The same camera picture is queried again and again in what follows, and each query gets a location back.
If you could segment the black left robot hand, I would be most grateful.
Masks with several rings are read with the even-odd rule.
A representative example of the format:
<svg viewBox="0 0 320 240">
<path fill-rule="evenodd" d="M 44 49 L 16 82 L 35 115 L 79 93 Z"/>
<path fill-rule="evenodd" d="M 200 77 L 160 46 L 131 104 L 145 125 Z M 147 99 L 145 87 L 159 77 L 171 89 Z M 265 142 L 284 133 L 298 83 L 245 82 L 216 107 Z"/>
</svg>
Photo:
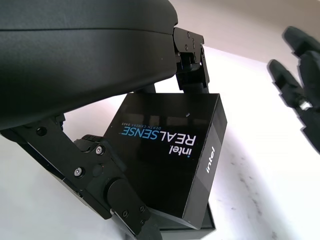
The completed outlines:
<svg viewBox="0 0 320 240">
<path fill-rule="evenodd" d="M 85 205 L 135 240 L 160 240 L 147 206 L 104 137 L 73 143 L 65 113 L 176 76 L 208 93 L 204 38 L 177 27 L 168 0 L 3 0 L 0 133 Z"/>
</svg>

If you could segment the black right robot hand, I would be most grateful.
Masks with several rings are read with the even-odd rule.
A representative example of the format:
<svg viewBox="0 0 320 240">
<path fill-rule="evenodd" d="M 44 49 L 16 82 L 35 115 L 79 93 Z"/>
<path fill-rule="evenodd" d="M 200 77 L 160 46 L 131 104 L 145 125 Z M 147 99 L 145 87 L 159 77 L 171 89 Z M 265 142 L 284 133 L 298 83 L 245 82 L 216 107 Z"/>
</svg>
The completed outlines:
<svg viewBox="0 0 320 240">
<path fill-rule="evenodd" d="M 298 58 L 302 84 L 277 60 L 267 70 L 280 97 L 303 124 L 302 132 L 313 148 L 320 151 L 320 42 L 303 30 L 288 26 L 282 38 Z"/>
</svg>

